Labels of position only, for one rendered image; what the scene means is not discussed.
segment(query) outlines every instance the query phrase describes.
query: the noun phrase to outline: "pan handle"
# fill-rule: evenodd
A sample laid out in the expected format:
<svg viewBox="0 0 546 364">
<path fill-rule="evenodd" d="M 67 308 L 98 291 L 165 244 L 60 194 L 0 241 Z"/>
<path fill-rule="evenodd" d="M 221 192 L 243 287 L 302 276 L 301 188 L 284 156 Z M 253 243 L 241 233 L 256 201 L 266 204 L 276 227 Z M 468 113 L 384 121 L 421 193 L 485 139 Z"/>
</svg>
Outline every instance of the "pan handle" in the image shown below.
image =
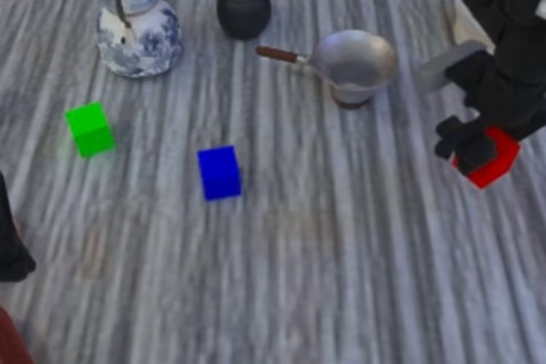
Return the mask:
<svg viewBox="0 0 546 364">
<path fill-rule="evenodd" d="M 271 47 L 258 46 L 256 48 L 256 54 L 262 57 L 268 57 L 273 60 L 286 61 L 288 63 L 295 63 L 299 60 L 299 55 L 292 53 L 291 51 L 284 51 L 279 49 L 273 49 Z"/>
</svg>

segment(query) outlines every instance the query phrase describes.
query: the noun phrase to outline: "wooden table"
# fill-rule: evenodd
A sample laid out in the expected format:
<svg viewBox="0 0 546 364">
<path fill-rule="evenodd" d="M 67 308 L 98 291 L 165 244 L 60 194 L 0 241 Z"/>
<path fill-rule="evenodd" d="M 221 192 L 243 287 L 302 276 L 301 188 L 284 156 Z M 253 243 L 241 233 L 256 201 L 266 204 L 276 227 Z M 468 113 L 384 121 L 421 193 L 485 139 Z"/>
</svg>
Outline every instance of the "wooden table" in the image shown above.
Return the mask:
<svg viewBox="0 0 546 364">
<path fill-rule="evenodd" d="M 434 157 L 468 118 L 413 70 L 452 46 L 451 0 L 272 0 L 257 41 L 215 0 L 170 0 L 186 56 L 134 81 L 100 65 L 100 0 L 0 0 L 0 169 L 39 269 L 0 285 L 37 364 L 539 364 L 546 135 L 480 192 Z M 257 58 L 378 32 L 401 73 L 342 111 Z M 102 101 L 117 148 L 81 159 L 63 113 Z M 206 203 L 196 152 L 236 146 L 244 195 Z"/>
</svg>

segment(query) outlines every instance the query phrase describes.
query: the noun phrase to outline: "teapot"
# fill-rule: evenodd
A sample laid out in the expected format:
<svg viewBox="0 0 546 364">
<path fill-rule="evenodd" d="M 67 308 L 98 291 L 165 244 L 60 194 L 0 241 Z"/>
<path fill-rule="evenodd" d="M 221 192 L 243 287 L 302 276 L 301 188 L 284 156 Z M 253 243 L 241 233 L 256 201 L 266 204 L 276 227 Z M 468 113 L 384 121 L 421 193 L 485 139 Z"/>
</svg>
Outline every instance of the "teapot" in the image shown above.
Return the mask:
<svg viewBox="0 0 546 364">
<path fill-rule="evenodd" d="M 177 13 L 166 0 L 102 0 L 96 35 L 102 63 L 127 78 L 167 72 L 183 55 Z"/>
</svg>

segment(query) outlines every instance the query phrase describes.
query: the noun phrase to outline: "floral pattern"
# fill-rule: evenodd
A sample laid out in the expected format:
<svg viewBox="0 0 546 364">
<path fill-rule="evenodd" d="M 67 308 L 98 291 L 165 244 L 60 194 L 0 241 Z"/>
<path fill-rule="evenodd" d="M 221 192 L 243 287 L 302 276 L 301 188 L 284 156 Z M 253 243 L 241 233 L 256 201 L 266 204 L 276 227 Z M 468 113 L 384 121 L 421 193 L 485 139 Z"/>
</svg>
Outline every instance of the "floral pattern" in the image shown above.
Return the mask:
<svg viewBox="0 0 546 364">
<path fill-rule="evenodd" d="M 123 44 L 118 19 L 103 9 L 96 21 L 97 44 L 104 64 L 119 75 L 139 78 L 154 76 L 171 69 L 183 53 L 180 24 L 175 11 L 165 0 L 144 15 L 144 27 L 139 26 L 138 38 L 132 45 Z M 115 21 L 116 27 L 110 27 Z"/>
</svg>

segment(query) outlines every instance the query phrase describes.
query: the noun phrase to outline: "green cube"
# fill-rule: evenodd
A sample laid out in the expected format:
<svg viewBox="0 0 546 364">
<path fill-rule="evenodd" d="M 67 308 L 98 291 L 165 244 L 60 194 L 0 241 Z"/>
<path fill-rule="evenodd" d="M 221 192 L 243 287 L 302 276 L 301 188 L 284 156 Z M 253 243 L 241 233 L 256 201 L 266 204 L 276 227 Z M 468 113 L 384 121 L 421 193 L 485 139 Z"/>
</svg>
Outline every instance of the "green cube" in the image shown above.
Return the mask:
<svg viewBox="0 0 546 364">
<path fill-rule="evenodd" d="M 65 118 L 82 157 L 89 158 L 115 146 L 110 124 L 100 102 L 69 110 L 65 112 Z"/>
</svg>

